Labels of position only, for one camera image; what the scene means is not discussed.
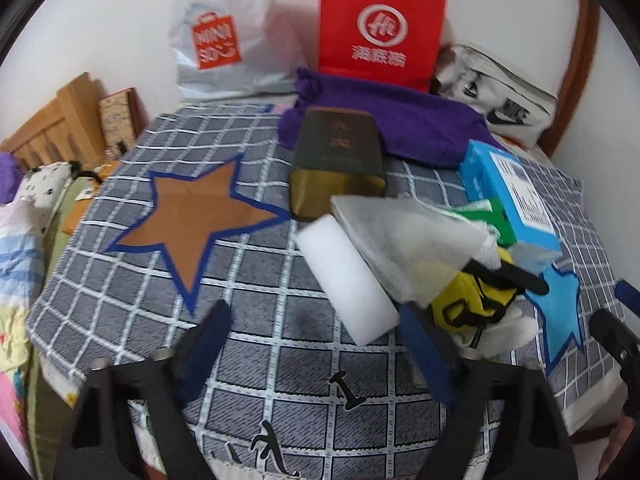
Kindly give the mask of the yellow pouch with black straps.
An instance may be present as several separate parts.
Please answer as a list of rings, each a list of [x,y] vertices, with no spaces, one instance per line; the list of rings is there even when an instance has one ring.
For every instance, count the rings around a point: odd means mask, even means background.
[[[498,269],[470,261],[431,303],[436,325],[462,348],[477,350],[487,326],[500,322],[508,307],[517,307],[518,297],[550,292],[544,278],[517,266],[506,249],[499,248],[498,256]]]

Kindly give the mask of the white foam block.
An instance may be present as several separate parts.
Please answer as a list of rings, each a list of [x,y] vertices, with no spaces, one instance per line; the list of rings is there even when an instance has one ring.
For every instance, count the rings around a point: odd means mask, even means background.
[[[399,325],[392,300],[333,216],[301,229],[296,244],[355,344],[370,344]]]

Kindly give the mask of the white glove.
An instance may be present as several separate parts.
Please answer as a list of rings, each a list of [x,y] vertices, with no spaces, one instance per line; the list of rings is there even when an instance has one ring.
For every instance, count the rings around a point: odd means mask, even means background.
[[[519,307],[511,306],[500,322],[487,326],[476,348],[483,358],[500,356],[529,344],[538,330],[536,318],[524,314]]]

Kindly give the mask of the translucent mesh drawstring pouch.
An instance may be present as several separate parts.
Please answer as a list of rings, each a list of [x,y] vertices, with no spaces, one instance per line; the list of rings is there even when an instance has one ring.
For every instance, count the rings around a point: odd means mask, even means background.
[[[412,197],[334,196],[332,212],[393,300],[430,304],[470,262],[498,270],[495,229]]]

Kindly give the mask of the green wet wipe packet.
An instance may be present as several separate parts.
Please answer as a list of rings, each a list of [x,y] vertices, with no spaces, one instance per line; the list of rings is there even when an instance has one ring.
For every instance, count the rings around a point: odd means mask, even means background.
[[[516,236],[498,198],[477,200],[463,206],[450,209],[451,212],[470,221],[485,222],[495,233],[499,246],[508,248],[516,243]]]

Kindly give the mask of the blue tissue pack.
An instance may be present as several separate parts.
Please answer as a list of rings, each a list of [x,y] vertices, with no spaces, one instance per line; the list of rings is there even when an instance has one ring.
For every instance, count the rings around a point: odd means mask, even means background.
[[[562,256],[546,204],[518,159],[492,145],[470,141],[458,170],[470,202],[500,200],[514,233],[514,263],[541,274]]]

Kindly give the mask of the grey checked bed cover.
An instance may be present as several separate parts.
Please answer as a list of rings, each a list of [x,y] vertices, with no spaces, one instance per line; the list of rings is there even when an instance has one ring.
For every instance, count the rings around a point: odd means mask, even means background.
[[[219,478],[408,479],[444,430],[447,409],[412,379],[400,333],[360,346],[333,312],[287,221],[217,240],[198,291],[183,304],[159,252],[114,240],[152,205],[151,171],[196,176],[239,157],[239,191],[285,207],[293,154],[276,115],[257,105],[163,114],[109,177],[53,267],[27,328],[54,405],[66,416],[91,362],[138,362],[175,344],[213,304],[233,324],[184,418]]]

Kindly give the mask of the dark green tin box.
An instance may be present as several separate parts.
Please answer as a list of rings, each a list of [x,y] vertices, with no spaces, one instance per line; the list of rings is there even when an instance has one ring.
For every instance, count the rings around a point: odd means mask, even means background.
[[[380,197],[386,188],[383,151],[373,117],[358,110],[308,108],[288,174],[292,216],[314,221],[331,211],[334,195]]]

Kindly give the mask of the grey Nike bag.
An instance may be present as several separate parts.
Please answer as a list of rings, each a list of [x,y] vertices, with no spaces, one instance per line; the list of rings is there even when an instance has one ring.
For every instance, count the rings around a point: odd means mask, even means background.
[[[554,94],[469,44],[440,50],[435,80],[440,96],[471,107],[490,133],[523,148],[535,147],[558,107]]]

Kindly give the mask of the purple towel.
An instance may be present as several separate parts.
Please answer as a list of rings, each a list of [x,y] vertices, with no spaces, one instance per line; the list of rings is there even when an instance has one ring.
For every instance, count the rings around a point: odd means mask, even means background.
[[[370,114],[388,154],[426,166],[457,168],[471,141],[502,149],[484,116],[440,96],[306,68],[297,71],[295,91],[295,104],[278,123],[279,143],[289,150],[295,148],[306,110],[314,106]]]

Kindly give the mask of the wooden headboard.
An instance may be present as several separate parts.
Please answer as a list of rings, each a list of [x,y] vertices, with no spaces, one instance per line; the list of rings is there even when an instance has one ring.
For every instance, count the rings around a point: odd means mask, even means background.
[[[54,162],[79,162],[93,169],[105,160],[99,90],[85,72],[58,89],[56,96],[1,143],[23,169]]]

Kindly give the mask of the red Haidilao paper bag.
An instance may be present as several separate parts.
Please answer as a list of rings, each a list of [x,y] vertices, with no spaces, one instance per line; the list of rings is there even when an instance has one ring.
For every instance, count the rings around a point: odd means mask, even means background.
[[[320,0],[318,71],[426,91],[447,0]]]

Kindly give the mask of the white Miniso plastic bag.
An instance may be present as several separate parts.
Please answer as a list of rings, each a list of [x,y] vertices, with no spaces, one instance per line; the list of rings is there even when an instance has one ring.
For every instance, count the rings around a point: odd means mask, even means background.
[[[277,0],[174,0],[169,44],[186,102],[291,93],[306,65]]]

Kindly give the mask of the brown wooden door frame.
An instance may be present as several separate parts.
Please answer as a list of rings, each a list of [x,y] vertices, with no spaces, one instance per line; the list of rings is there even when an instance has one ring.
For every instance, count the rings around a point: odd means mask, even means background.
[[[559,92],[558,107],[552,125],[538,141],[548,157],[561,144],[582,99],[596,55],[599,26],[600,6],[597,0],[578,0],[574,41]]]

